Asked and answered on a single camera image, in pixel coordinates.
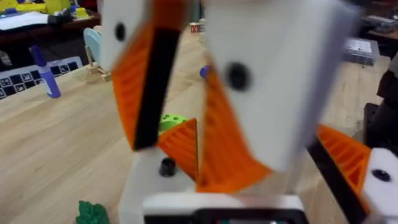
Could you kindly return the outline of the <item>finger of the white orange right gripper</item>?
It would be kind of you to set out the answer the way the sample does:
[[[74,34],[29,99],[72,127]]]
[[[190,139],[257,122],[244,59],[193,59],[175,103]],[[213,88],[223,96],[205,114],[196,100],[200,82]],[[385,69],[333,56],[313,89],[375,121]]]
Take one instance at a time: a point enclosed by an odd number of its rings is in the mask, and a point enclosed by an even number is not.
[[[197,191],[239,191],[294,164],[358,17],[348,1],[206,2],[211,65]]]
[[[181,33],[183,0],[112,0],[101,11],[101,63],[111,74],[119,117],[133,151],[156,144]]]

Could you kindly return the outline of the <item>bare white left gripper left finger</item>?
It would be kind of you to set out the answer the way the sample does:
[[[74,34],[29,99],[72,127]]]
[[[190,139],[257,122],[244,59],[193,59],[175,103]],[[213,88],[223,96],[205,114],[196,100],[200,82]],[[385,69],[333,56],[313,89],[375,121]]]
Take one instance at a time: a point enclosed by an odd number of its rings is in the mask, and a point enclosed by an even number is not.
[[[135,153],[118,205],[119,223],[195,223],[193,180],[159,149]]]

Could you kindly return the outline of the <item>white orange left gripper right finger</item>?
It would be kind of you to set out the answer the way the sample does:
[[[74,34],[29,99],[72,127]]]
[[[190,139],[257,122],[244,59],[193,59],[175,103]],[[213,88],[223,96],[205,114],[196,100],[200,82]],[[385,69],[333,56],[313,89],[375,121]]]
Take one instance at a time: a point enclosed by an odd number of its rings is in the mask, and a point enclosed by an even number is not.
[[[397,156],[323,124],[307,151],[348,223],[397,223]]]

